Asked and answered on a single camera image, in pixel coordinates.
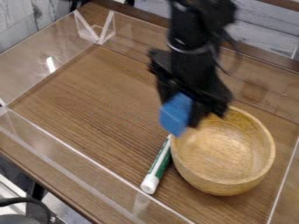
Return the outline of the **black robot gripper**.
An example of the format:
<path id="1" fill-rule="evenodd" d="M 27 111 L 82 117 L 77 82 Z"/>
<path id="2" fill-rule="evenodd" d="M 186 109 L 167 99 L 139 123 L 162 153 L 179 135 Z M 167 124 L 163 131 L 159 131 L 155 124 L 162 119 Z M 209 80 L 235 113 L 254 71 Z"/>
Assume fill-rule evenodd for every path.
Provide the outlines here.
<path id="1" fill-rule="evenodd" d="M 214 114 L 223 117 L 233 101 L 233 93 L 218 75 L 218 51 L 211 43 L 193 49 L 170 45 L 170 50 L 149 51 L 149 70 L 157 77 L 162 104 L 178 93 L 191 98 L 189 126 L 197 128 Z"/>

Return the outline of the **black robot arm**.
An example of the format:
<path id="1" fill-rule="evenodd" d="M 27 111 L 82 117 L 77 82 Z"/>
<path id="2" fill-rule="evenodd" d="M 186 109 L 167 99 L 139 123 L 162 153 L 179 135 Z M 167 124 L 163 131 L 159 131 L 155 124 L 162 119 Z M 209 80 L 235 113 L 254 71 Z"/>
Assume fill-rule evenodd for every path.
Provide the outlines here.
<path id="1" fill-rule="evenodd" d="M 223 117 L 233 93 L 222 81 L 221 45 L 226 27 L 235 22 L 231 0 L 169 0 L 171 8 L 167 46 L 154 49 L 150 71 L 157 77 L 161 124 L 179 136 L 214 114 Z"/>

